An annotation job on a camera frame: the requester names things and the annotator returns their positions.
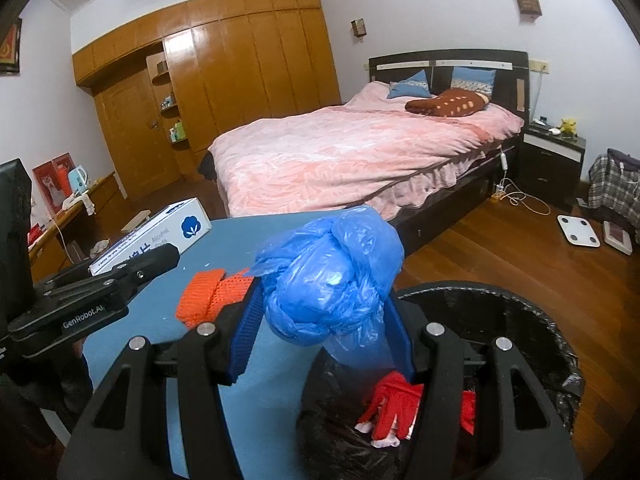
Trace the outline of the small white stool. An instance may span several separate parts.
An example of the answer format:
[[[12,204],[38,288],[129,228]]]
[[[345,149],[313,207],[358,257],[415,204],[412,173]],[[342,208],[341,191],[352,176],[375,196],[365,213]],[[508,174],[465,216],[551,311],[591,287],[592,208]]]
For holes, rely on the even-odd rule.
[[[149,209],[145,209],[145,210],[139,211],[134,216],[134,218],[129,220],[122,227],[120,232],[122,232],[122,234],[128,234],[128,233],[134,231],[135,229],[137,229],[139,226],[142,226],[142,224],[147,222],[149,220],[149,218],[151,218],[151,211],[149,211]]]

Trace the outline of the black trash bin with liner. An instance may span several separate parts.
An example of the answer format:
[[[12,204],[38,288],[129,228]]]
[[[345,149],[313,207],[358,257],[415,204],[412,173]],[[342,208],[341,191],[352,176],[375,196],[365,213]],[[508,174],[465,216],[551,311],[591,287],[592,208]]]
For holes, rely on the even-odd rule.
[[[429,321],[445,325],[464,341],[469,364],[464,369],[461,429],[450,479],[472,479],[470,472],[480,466],[476,386],[480,361],[498,337],[510,339],[524,356],[572,442],[585,381],[573,348],[541,308],[506,289],[474,282],[427,283],[390,298],[415,304]],[[395,363],[390,368],[358,370],[337,362],[326,351],[318,353],[296,422],[297,445],[308,478],[402,479],[411,439],[398,448],[374,448],[370,437],[355,429],[375,384],[393,370],[399,372]]]

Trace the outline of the white blue tissue box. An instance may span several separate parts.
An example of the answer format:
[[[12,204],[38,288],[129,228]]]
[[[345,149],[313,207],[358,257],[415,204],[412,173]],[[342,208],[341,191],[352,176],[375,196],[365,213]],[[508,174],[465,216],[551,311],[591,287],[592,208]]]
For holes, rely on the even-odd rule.
[[[212,222],[197,198],[180,200],[126,234],[89,266],[91,275],[111,271],[114,266],[141,256],[163,244],[174,245],[180,255],[206,235]]]

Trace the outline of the pink quilt bed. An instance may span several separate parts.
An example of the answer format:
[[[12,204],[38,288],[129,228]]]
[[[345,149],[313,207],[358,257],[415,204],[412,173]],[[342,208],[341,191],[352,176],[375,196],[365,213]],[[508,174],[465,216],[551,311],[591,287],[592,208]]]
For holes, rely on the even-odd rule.
[[[343,209],[365,204],[384,219],[453,188],[524,125],[476,96],[476,112],[454,116],[405,109],[373,81],[344,105],[262,118],[221,134],[208,149],[214,181],[231,217]]]

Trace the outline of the black bedside table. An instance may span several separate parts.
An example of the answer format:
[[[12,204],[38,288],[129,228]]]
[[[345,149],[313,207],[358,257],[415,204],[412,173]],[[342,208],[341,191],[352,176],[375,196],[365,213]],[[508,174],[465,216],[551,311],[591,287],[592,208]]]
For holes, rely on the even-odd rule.
[[[580,136],[555,136],[549,130],[526,125],[521,133],[516,183],[524,192],[570,212],[585,154],[586,141]]]

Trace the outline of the wooden side cabinet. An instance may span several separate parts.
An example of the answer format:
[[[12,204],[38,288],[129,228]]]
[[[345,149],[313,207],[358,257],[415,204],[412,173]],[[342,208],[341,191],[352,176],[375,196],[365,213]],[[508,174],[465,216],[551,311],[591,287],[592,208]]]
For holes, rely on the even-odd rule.
[[[122,237],[129,207],[114,172],[96,181],[89,190],[89,198],[96,207],[94,214],[89,216],[81,202],[61,211],[29,249],[34,282],[88,258],[90,250],[101,240],[109,240],[113,245]]]

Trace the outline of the white bathroom scale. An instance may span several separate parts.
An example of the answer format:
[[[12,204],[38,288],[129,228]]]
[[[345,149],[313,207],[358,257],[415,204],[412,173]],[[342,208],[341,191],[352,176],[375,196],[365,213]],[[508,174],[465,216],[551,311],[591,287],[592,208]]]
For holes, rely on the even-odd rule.
[[[584,218],[559,214],[556,217],[566,240],[574,246],[599,248],[601,243],[591,224]]]

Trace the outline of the wooden wardrobe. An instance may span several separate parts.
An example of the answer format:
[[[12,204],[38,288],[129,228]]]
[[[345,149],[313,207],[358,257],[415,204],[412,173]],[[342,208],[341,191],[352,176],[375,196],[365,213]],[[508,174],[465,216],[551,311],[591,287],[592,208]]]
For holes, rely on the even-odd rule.
[[[178,180],[221,133],[341,101],[320,0],[189,0],[72,56],[132,200]]]

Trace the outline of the blue plastic bag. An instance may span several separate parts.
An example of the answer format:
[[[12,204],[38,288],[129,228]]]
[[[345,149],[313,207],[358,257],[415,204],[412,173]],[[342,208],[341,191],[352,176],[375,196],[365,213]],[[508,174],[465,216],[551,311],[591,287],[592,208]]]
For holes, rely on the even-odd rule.
[[[270,240],[248,274],[266,321],[289,344],[320,344],[337,362],[390,368],[385,301],[404,263],[397,231],[369,206],[314,219]]]

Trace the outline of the red picture box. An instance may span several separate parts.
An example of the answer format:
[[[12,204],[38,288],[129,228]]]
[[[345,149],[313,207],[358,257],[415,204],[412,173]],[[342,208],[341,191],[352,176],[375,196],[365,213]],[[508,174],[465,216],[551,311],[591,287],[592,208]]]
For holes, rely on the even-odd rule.
[[[57,214],[62,209],[64,200],[72,195],[68,174],[74,168],[72,156],[65,153],[32,170],[50,214]]]

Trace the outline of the yellow plush toy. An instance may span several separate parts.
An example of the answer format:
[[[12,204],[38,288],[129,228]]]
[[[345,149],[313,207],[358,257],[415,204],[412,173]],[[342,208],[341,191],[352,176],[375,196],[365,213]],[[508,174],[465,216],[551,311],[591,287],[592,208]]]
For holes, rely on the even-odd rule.
[[[577,120],[575,118],[562,118],[559,126],[560,135],[567,139],[577,138]]]

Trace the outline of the orange mesh net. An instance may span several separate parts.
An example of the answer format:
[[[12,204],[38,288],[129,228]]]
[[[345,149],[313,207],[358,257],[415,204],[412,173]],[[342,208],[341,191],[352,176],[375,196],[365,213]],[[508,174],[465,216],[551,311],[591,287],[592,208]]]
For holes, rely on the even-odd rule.
[[[226,276],[224,269],[213,269],[195,274],[178,302],[177,320],[187,328],[214,322],[224,307],[246,296],[253,281],[246,272]]]

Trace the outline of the red cloth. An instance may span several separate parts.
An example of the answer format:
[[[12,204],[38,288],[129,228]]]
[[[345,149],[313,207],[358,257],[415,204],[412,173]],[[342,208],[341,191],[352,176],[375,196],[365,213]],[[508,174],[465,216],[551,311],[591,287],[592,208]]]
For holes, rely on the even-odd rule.
[[[424,385],[411,385],[397,370],[383,376],[355,429],[370,437],[374,448],[398,448],[410,440],[422,399]]]

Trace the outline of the light blue kettle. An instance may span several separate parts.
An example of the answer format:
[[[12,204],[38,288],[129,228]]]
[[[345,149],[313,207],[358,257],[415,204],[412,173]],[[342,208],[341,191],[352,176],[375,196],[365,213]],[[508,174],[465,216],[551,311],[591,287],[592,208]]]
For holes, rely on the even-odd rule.
[[[74,194],[82,194],[88,191],[89,177],[83,166],[77,166],[71,169],[67,177],[68,182],[70,182],[70,189]]]

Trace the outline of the wall lamp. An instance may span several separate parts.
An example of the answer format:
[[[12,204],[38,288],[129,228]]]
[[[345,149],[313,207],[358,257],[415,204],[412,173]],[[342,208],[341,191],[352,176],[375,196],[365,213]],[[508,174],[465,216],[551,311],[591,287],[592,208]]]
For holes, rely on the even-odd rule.
[[[361,39],[367,36],[366,23],[363,18],[356,18],[350,22],[350,26],[352,26],[352,34],[355,38]]]
[[[516,0],[518,12],[529,18],[539,18],[542,15],[539,0]]]

